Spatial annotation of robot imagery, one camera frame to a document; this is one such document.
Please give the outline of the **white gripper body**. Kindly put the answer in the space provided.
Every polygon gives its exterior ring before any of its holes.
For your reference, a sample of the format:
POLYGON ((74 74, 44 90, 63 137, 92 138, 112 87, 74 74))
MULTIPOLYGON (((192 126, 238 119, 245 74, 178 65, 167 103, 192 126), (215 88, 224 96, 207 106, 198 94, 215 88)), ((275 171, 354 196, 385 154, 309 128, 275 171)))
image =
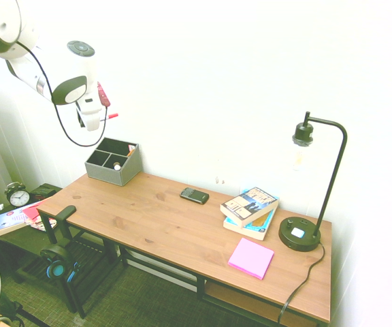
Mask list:
POLYGON ((102 105, 97 98, 81 98, 76 101, 77 112, 79 111, 87 131, 95 131, 99 128, 100 111, 102 105))

